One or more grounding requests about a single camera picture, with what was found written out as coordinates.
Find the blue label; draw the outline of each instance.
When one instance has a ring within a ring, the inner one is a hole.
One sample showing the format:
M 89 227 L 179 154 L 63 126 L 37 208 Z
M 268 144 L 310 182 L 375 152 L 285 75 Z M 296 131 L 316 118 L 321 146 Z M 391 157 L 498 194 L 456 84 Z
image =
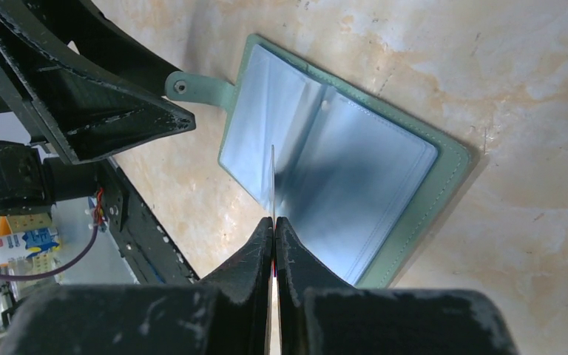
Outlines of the blue label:
M 43 254 L 59 246 L 55 241 L 55 235 L 51 234 L 48 228 L 26 231 L 23 235 L 23 240 L 25 242 L 25 248 L 33 251 L 33 253 L 29 254 L 27 257 Z

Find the mint green card holder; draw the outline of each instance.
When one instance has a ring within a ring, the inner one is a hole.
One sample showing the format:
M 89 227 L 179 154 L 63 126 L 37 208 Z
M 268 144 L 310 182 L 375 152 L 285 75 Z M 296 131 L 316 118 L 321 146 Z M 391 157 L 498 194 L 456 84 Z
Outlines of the mint green card holder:
M 453 193 L 464 181 L 472 167 L 472 157 L 469 150 L 439 129 L 431 127 L 402 110 L 357 89 L 346 81 L 315 67 L 255 34 L 247 38 L 235 85 L 224 80 L 187 72 L 174 72 L 166 79 L 165 90 L 168 99 L 208 104 L 227 111 L 228 119 L 221 146 L 225 143 L 230 120 L 234 114 L 240 88 L 243 85 L 243 74 L 249 62 L 251 50 L 256 45 L 267 49 L 309 77 L 330 84 L 361 106 L 422 138 L 437 149 L 437 158 L 425 179 L 391 229 L 376 256 L 356 283 L 356 287 L 359 288 L 385 287 L 396 276 L 400 266 L 418 245 L 419 238 L 430 228 Z

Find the marble surface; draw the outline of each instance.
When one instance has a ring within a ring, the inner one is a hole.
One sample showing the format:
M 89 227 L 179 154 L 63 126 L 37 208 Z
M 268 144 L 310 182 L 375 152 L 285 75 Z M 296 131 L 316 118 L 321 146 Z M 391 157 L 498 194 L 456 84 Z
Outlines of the marble surface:
M 568 1 L 95 3 L 182 70 L 234 82 L 259 33 L 479 149 L 477 176 L 394 285 L 482 291 L 523 354 L 568 354 Z M 217 165 L 225 114 L 183 106 L 197 130 L 117 160 L 205 275 L 266 212 Z

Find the purple cable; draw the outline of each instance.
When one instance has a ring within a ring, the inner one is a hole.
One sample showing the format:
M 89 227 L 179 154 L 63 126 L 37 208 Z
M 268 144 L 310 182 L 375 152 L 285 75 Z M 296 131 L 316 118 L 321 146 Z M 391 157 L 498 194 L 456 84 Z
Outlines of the purple cable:
M 10 281 L 12 283 L 17 282 L 17 281 L 34 281 L 34 280 L 44 279 L 45 277 L 55 276 L 55 275 L 61 273 L 62 271 L 67 270 L 71 266 L 75 265 L 79 260 L 81 260 L 81 258 L 84 257 L 84 255 L 86 255 L 86 253 L 88 253 L 90 248 L 92 248 L 92 244 L 94 244 L 95 240 L 97 240 L 98 228 L 99 227 L 97 225 L 94 225 L 92 227 L 92 236 L 90 237 L 90 241 L 88 242 L 88 245 L 86 246 L 86 248 L 84 248 L 84 250 L 81 251 L 81 253 L 79 253 L 78 256 L 74 257 L 67 264 L 60 266 L 59 268 L 57 268 L 55 270 L 43 272 L 42 274 L 35 274 L 35 275 L 4 275 L 4 274 L 0 274 L 0 281 Z

